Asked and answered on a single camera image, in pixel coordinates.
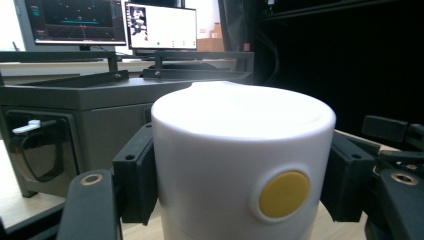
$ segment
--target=cardboard box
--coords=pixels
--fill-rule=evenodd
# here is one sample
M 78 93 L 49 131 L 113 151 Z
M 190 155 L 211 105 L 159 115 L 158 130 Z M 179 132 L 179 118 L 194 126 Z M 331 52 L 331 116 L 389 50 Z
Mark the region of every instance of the cardboard box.
M 224 52 L 224 41 L 222 38 L 197 39 L 198 52 Z
M 215 23 L 214 30 L 210 31 L 210 38 L 222 38 L 221 23 Z

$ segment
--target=robotic arm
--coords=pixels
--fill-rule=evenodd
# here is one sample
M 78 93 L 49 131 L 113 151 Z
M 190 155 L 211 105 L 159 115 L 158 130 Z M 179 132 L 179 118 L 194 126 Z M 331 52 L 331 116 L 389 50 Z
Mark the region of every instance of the robotic arm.
M 363 133 L 420 151 L 380 151 L 377 144 L 335 132 L 321 202 L 337 222 L 358 222 L 365 212 L 368 240 L 424 239 L 424 126 L 367 116 Z M 157 199 L 147 124 L 117 154 L 111 171 L 77 176 L 65 204 L 1 227 L 0 239 L 122 239 L 121 219 L 147 225 Z

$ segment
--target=yellow dot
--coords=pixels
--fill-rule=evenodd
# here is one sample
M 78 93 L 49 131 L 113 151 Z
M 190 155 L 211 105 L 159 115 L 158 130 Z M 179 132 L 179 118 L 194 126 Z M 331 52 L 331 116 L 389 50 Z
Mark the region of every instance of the yellow dot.
M 282 173 L 262 190 L 259 197 L 261 212 L 270 218 L 282 218 L 296 211 L 309 192 L 308 178 L 301 172 Z

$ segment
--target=screen display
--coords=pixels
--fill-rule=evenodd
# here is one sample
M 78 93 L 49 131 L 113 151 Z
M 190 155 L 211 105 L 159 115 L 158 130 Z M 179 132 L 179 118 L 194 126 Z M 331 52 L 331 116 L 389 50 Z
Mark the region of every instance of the screen display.
M 25 0 L 36 44 L 126 45 L 121 0 Z
M 196 50 L 196 10 L 126 3 L 130 49 Z

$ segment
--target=white cylinder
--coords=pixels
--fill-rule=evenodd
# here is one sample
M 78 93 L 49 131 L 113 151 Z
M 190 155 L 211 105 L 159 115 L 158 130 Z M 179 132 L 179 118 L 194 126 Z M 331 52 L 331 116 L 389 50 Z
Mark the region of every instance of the white cylinder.
M 310 96 L 230 82 L 158 99 L 165 239 L 309 239 L 335 120 Z

